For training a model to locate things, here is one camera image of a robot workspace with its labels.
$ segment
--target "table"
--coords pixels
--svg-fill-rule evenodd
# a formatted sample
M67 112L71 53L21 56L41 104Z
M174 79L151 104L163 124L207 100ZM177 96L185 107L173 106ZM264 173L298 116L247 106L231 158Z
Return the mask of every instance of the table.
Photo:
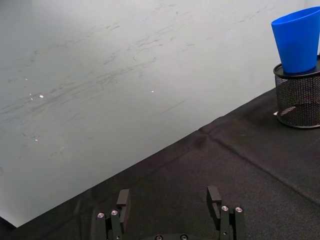
M271 90L8 233L3 240L95 239L99 212L129 188L127 239L217 239L206 187L245 209L247 239L320 239L320 129L282 125Z

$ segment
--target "black wire mesh cup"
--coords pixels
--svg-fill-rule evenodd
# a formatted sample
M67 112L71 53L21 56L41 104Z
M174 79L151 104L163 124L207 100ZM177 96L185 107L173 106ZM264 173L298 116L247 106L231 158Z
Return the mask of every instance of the black wire mesh cup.
M317 65L307 72L290 74L277 65L275 89L278 103L277 119L290 127L320 127L320 55Z

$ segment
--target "black fabric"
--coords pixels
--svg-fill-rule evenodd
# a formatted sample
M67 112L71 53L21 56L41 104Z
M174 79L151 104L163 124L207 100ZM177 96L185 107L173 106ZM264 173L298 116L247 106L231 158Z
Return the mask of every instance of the black fabric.
M128 240L158 233L216 240L209 185L229 207L243 207L247 239L320 239L320 129L279 123L275 96L263 94L1 239L94 240L97 214L129 188Z
M7 222L2 217L0 217L0 236L11 232L15 228L16 227L13 226L11 223Z

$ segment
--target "blue cup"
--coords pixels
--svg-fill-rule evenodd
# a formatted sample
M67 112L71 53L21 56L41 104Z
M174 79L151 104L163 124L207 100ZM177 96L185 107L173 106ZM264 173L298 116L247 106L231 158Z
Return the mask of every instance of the blue cup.
M320 6L293 12L271 23L283 70L302 73L317 64Z

